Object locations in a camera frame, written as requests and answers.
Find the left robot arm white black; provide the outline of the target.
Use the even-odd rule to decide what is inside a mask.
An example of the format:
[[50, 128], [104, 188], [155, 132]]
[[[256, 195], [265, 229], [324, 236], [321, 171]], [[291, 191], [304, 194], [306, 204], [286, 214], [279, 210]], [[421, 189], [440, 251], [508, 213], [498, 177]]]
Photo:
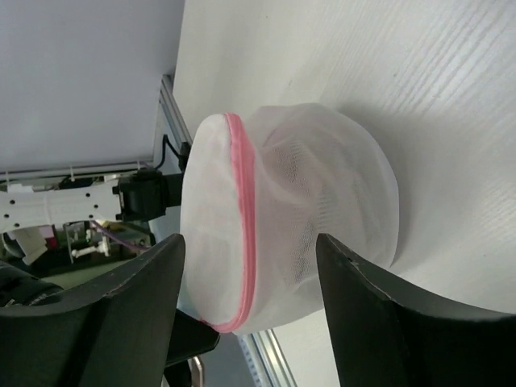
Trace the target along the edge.
[[[30, 228], [89, 221], [103, 231], [99, 219], [153, 220], [169, 207], [181, 203], [184, 171], [190, 145], [183, 143], [176, 152], [180, 172], [164, 175], [157, 169], [144, 169], [117, 181], [99, 185], [35, 193], [1, 194], [1, 232], [15, 233]], [[168, 344], [166, 365], [194, 358], [217, 346], [219, 335], [205, 323], [177, 310], [175, 304], [185, 265], [185, 241], [175, 234], [160, 243], [146, 247], [131, 245], [137, 256], [103, 276], [78, 287], [82, 295], [105, 289], [101, 309], [94, 313], [96, 323], [107, 323], [114, 309], [114, 298], [127, 298], [129, 315], [114, 320], [116, 333], [137, 320], [157, 324], [167, 319], [167, 327], [158, 341]], [[1, 305], [51, 306], [65, 299], [57, 285], [33, 277], [11, 264], [1, 266]]]

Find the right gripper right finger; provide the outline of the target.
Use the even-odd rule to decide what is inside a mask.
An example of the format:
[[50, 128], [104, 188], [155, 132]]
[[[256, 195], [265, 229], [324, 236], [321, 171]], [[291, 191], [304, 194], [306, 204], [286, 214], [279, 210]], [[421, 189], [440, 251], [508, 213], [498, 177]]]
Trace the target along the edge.
[[316, 256], [342, 386], [513, 386], [515, 317], [441, 297], [321, 234]]

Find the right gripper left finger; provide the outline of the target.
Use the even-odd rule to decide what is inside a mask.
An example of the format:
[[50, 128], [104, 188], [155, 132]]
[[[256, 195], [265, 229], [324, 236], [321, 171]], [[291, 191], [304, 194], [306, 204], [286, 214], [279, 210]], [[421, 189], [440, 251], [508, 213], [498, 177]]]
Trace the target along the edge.
[[39, 306], [1, 310], [3, 386], [159, 386], [185, 261], [179, 234]]

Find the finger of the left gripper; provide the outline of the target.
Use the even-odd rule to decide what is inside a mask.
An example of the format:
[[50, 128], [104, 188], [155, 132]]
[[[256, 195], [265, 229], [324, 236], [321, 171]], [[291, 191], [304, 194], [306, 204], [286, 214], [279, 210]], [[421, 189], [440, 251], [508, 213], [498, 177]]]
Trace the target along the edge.
[[169, 368], [216, 348], [220, 334], [212, 327], [177, 310], [165, 367]]

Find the aluminium front rail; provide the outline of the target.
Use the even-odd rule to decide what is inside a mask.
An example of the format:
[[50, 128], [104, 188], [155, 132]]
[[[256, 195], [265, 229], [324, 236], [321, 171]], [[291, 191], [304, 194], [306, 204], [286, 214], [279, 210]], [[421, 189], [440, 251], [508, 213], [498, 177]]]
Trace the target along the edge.
[[273, 330], [237, 337], [255, 386], [296, 387]]

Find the left aluminium frame post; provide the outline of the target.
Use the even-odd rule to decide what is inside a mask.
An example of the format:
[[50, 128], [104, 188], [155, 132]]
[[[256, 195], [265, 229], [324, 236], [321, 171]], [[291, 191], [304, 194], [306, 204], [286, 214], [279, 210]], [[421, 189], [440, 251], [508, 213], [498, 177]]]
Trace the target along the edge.
[[173, 96], [173, 75], [164, 75], [161, 80], [160, 97], [156, 116], [156, 136], [153, 163], [162, 165], [167, 153], [172, 151], [168, 145], [163, 145], [163, 138], [168, 137], [175, 151], [181, 150], [181, 145], [191, 145], [192, 136], [187, 129], [177, 102]]

